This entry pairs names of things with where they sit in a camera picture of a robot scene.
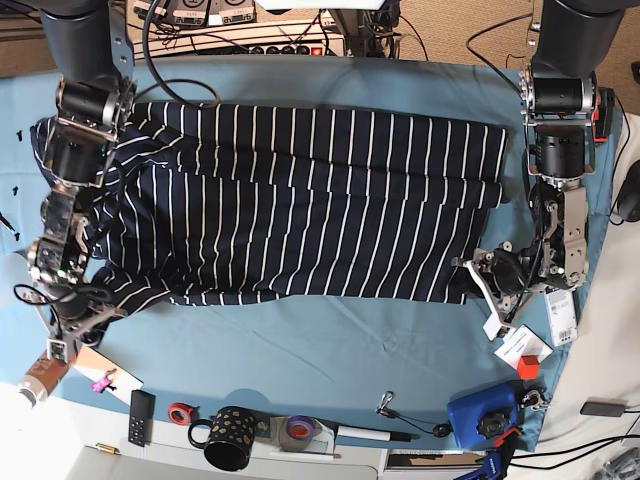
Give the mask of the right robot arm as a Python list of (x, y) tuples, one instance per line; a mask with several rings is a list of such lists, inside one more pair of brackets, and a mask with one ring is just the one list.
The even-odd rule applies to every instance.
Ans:
[(42, 235), (26, 253), (31, 286), (16, 296), (49, 307), (45, 353), (68, 363), (95, 327), (122, 315), (110, 293), (87, 283), (97, 234), (88, 234), (90, 194), (103, 187), (135, 94), (134, 48), (127, 15), (111, 1), (31, 1), (61, 77), (57, 113), (41, 167), (52, 177), (41, 204)]

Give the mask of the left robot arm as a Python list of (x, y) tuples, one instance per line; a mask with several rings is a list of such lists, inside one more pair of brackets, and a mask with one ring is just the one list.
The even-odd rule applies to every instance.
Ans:
[(516, 330), (527, 293), (573, 291), (587, 279), (588, 201), (582, 178), (596, 169), (596, 139), (605, 127), (602, 63), (633, 1), (546, 1), (532, 20), (536, 51), (522, 67), (525, 149), (523, 181), (534, 220), (532, 244), (518, 252), (504, 242), (455, 264), (486, 300), (489, 340)]

